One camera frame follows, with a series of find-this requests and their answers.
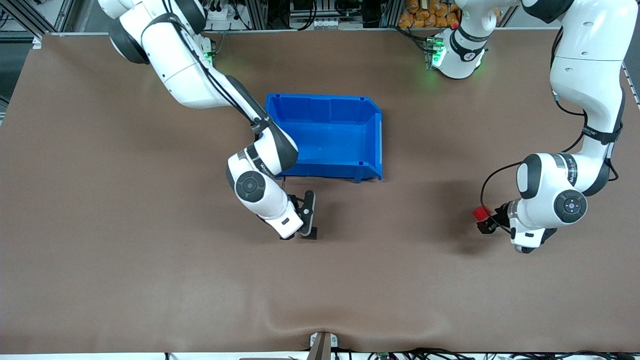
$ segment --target red object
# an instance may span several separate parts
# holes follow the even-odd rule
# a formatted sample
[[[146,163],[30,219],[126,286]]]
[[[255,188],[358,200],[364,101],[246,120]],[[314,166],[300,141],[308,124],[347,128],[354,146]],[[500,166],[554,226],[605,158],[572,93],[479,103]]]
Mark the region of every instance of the red object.
[[[485,221],[491,215],[491,210],[486,206],[479,206],[474,210],[474,216],[478,221]]]

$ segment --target blue storage bin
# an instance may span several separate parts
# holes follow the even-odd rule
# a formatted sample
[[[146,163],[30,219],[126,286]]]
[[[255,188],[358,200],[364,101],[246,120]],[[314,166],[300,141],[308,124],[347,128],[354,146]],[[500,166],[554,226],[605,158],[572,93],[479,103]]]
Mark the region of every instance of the blue storage bin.
[[[300,152],[282,175],[382,180],[382,111],[370,98],[269,94],[266,111]]]

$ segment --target brown paper mat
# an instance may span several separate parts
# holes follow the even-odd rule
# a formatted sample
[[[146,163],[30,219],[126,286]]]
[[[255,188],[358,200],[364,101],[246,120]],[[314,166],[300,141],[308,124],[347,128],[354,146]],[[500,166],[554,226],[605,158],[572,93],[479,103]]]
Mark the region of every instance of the brown paper mat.
[[[638,109],[621,179],[530,256],[471,211],[483,179],[559,151],[582,120],[552,102],[554,32],[497,31],[483,66],[426,72],[393,32],[231,35],[218,68],[268,92],[366,95],[385,180],[289,178],[318,194],[318,241],[280,241],[236,199],[231,108],[177,104],[106,37],[45,37],[0,127],[0,352],[639,350]],[[517,196],[513,171],[487,190]]]

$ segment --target wire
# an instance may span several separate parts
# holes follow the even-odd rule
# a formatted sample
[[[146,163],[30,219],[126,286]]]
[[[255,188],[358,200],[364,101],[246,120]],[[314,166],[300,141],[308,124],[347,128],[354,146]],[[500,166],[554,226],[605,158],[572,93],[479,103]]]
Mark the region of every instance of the wire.
[[[411,28],[407,28],[407,30],[409,31],[409,35],[411,35],[411,39],[413,39],[413,43],[418,47],[418,49],[424,51],[425,53],[428,53],[429,51],[422,45],[420,45],[420,43],[418,43],[418,40],[416,40],[416,37],[411,33]]]
[[[560,40],[562,40],[562,35],[563,35],[563,29],[562,27],[560,27],[560,29],[556,33],[556,38],[554,39],[554,43],[553,45],[551,45],[551,64],[549,65],[550,69],[554,65],[554,60],[556,59],[556,50],[557,50],[558,44],[560,44]]]
[[[222,44],[225,42],[226,35],[227,35],[227,32],[224,31],[222,33],[222,37],[220,38],[220,43],[216,46],[216,55],[220,52],[220,50],[222,50]]]
[[[333,4],[333,9],[341,16],[354,17],[362,13],[362,3],[360,3],[359,9],[353,12],[350,12],[347,8],[346,0],[335,0]]]
[[[168,8],[171,9],[171,0],[168,0],[168,2],[169,2]],[[167,8],[166,0],[163,0],[163,5],[164,5],[165,8]],[[200,58],[198,57],[198,54],[196,54],[195,50],[192,49],[189,46],[187,40],[185,40],[184,36],[182,36],[182,31],[181,30],[185,30],[184,26],[182,24],[178,25],[178,24],[176,24],[175,22],[172,22],[172,21],[166,21],[166,22],[170,22],[170,23],[173,24],[173,26],[176,27],[176,30],[177,30],[177,33],[178,33],[178,37],[182,41],[182,44],[191,53],[191,55],[194,57],[196,62],[199,64],[200,68],[204,72],[204,74],[207,77],[207,79],[209,80],[210,84],[218,91],[218,93],[222,96],[222,98],[224,100],[226,100],[229,104],[231,104],[231,106],[233,106],[240,114],[242,114],[244,117],[247,118],[247,120],[249,120],[249,122],[252,123],[253,120],[247,115],[246,112],[244,112],[244,110],[242,110],[242,108],[240,107],[240,105],[238,105],[236,100],[225,90],[225,88],[218,82],[218,80],[209,72],[207,67],[202,63],[202,61],[200,61]],[[141,39],[143,38],[142,35],[144,35],[144,32],[147,30],[147,28],[145,28],[142,31],[142,34],[140,35]]]
[[[9,20],[13,20],[11,15],[8,12],[6,12],[4,9],[0,9],[0,28],[6,25],[7,21]]]
[[[584,112],[582,114],[580,114],[582,116],[584,116],[584,125],[587,124],[588,121],[588,116],[587,113]],[[581,131],[580,135],[578,136],[578,138],[573,142],[573,144],[569,145],[569,147],[567,147],[565,150],[562,150],[561,152],[568,152],[571,151],[574,147],[576,147],[576,145],[578,145],[578,143],[580,143],[580,140],[582,140],[582,138],[584,137],[584,133]],[[499,172],[503,171],[503,170],[507,170],[508,168],[512,168],[514,166],[520,165],[522,164],[522,161],[518,161],[517,163],[512,163],[506,166],[503,166],[501,168],[499,168],[498,170],[492,172],[489,176],[487,176],[487,178],[484,180],[483,184],[482,184],[482,188],[480,189],[480,205],[482,206],[482,208],[484,209],[484,212],[487,214],[487,216],[489,216],[489,218],[491,220],[493,220],[493,222],[495,222],[496,224],[498,224],[500,226],[500,228],[502,230],[504,230],[506,233],[511,234],[511,231],[508,230],[506,227],[504,227],[502,224],[500,224],[498,221],[496,221],[496,219],[494,219],[494,217],[491,215],[490,211],[486,210],[486,206],[484,205],[484,188],[486,188],[487,183],[489,182],[489,180],[495,175],[498,174]]]
[[[437,356],[446,360],[451,360],[448,356],[453,356],[457,360],[475,360],[473,357],[451,352],[443,348],[416,348],[415,350],[403,352],[402,354],[409,360],[429,360],[428,356]]]
[[[531,360],[562,360],[562,359],[566,359],[567,357],[574,356],[574,355],[598,356],[598,357],[602,357],[602,358],[604,358],[606,360],[618,359],[618,357],[616,355],[612,354],[612,353],[596,352],[596,351],[590,351],[590,350],[581,350],[581,351],[576,351],[576,352],[563,352],[563,353],[518,352],[518,353],[515,353],[515,354],[511,354],[510,358],[515,359],[516,357],[520,356],[520,357],[524,357],[526,359],[531,359]]]
[[[569,110],[565,109],[562,105],[560,105],[560,102],[558,100],[556,100],[556,105],[558,105],[558,108],[560,108],[560,110],[564,111],[565,113],[567,113],[569,115],[583,116],[583,114],[584,114],[584,110],[582,111],[582,113],[574,113],[573,111],[569,111]]]
[[[422,47],[422,46],[418,43],[418,41],[425,42],[425,41],[427,40],[427,38],[426,38],[426,37],[418,37],[418,36],[414,35],[414,34],[411,32],[411,28],[407,28],[407,31],[402,30],[401,28],[398,28],[398,27],[397,27],[397,26],[395,26],[395,25],[386,25],[386,26],[384,26],[384,28],[389,28],[389,29],[395,29],[395,30],[397,30],[398,32],[400,32],[400,34],[402,34],[402,35],[404,35],[404,36],[406,36],[406,37],[408,37],[408,38],[411,38],[411,39],[413,40],[413,43],[418,47],[418,49],[420,49],[420,50],[424,51],[425,53],[430,53],[430,52],[431,52],[430,50],[425,49],[424,47]]]
[[[295,30],[298,30],[298,31],[306,30],[309,28],[309,26],[313,25],[314,21],[316,20],[316,15],[318,12],[318,4],[316,0],[308,0],[308,1],[309,1],[309,18],[301,28],[298,28]],[[284,8],[284,6],[287,5],[288,2],[289,0],[280,0],[280,4],[278,5],[278,16],[280,18],[280,21],[282,21],[282,25],[284,25],[285,28],[294,29],[291,27],[291,24],[289,23],[289,21],[286,21],[284,18],[284,15],[286,15],[287,12],[291,14],[290,9]]]
[[[252,30],[252,28],[250,28],[249,25],[244,23],[244,20],[242,19],[242,16],[241,16],[242,13],[238,13],[238,4],[236,3],[236,0],[229,0],[229,5],[231,5],[231,7],[234,9],[234,12],[236,13],[236,16],[238,17],[240,22],[242,22],[242,25],[244,25],[244,27],[247,30]]]

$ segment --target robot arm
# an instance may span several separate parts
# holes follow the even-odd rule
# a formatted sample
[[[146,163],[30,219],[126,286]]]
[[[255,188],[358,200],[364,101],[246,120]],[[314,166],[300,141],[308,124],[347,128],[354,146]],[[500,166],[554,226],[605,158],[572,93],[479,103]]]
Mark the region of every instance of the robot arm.
[[[527,13],[549,23],[560,19],[563,34],[550,82],[556,99],[584,109],[584,143],[575,154],[536,153],[520,164],[520,199],[497,209],[519,252],[539,247],[558,227],[579,221],[586,197],[609,182],[611,156],[622,130],[625,102],[620,68],[637,17],[634,0],[523,0]]]
[[[519,0],[455,0],[462,10],[456,29],[446,29],[436,35],[443,39],[445,53],[433,67],[452,79],[464,79],[480,66],[484,46],[497,24],[494,8],[513,6]]]
[[[194,109],[233,106],[255,134],[255,141],[227,161],[227,180],[238,199],[282,238],[300,230],[308,236],[315,195],[307,192],[304,213],[273,177],[295,165],[298,148],[262,106],[232,76],[218,72],[195,42],[205,13],[195,0],[99,0],[116,20],[109,30],[118,52],[135,63],[153,66],[164,86],[181,104]]]

